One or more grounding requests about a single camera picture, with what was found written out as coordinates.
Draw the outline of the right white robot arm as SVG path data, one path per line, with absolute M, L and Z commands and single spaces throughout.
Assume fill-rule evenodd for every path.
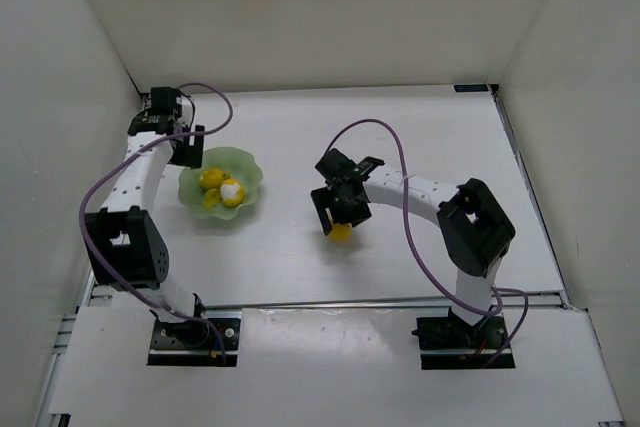
M 471 178 L 461 185 L 411 176 L 383 160 L 356 163 L 335 148 L 316 164 L 325 185 L 311 199 L 325 236 L 337 238 L 371 217 L 371 204 L 401 210 L 405 233 L 416 215 L 440 229 L 446 251 L 457 267 L 450 315 L 478 327 L 500 311 L 493 288 L 502 258 L 516 230 L 488 186 Z

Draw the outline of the front aluminium rail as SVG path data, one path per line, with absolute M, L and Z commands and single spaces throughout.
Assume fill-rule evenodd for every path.
M 208 311 L 239 310 L 244 308 L 258 309 L 314 309 L 314 308 L 441 308 L 448 307 L 451 301 L 446 297 L 407 297 L 365 300 L 333 300 L 333 301 L 300 301 L 271 303 L 238 303 L 206 305 Z

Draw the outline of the right blue corner tape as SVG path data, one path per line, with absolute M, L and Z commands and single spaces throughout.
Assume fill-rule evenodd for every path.
M 456 93 L 479 93 L 488 92 L 489 87 L 486 84 L 454 84 Z

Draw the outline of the yellow green fake lemon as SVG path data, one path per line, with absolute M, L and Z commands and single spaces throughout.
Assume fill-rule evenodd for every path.
M 199 179 L 199 186 L 203 192 L 219 189 L 229 178 L 230 175 L 228 172 L 220 168 L 211 168 L 202 172 Z

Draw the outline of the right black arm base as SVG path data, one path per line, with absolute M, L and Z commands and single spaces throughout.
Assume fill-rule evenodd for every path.
M 502 317 L 489 317 L 476 325 L 453 314 L 419 317 L 412 335 L 418 339 L 422 370 L 514 369 L 513 354 Z

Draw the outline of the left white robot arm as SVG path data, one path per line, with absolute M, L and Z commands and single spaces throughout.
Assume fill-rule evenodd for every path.
M 83 215 L 96 281 L 141 296 L 162 322 L 199 317 L 201 301 L 169 275 L 169 252 L 151 216 L 168 165 L 199 168 L 204 131 L 194 125 L 195 105 L 172 87 L 151 89 L 146 107 L 127 131 L 125 158 L 102 206 Z

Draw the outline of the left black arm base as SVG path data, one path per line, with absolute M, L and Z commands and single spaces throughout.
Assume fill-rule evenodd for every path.
M 208 325 L 184 321 L 182 323 L 154 322 L 147 364 L 170 367 L 235 367 L 241 333 L 239 317 L 209 318 L 220 334 L 220 342 Z

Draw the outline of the small yellow peel piece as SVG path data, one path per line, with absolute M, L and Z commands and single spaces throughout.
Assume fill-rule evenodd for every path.
M 221 193 L 218 189 L 213 188 L 206 191 L 203 195 L 202 205 L 206 210 L 210 210 L 222 201 Z

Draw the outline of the torn yellow white fruit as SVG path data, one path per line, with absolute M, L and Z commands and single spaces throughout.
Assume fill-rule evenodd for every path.
M 219 188 L 222 196 L 222 203 L 226 207 L 237 207 L 245 199 L 245 189 L 242 183 L 236 179 L 229 178 Z

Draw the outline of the yellow fake pear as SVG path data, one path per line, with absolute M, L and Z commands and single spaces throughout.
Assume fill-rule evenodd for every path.
M 336 242 L 345 242 L 352 236 L 352 226 L 350 224 L 332 223 L 327 237 Z

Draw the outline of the green glass fruit bowl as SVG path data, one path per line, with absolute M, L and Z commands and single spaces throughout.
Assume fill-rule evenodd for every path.
M 254 156 L 235 147 L 216 147 L 203 154 L 200 168 L 179 175 L 178 199 L 198 219 L 232 219 L 258 198 L 263 180 Z

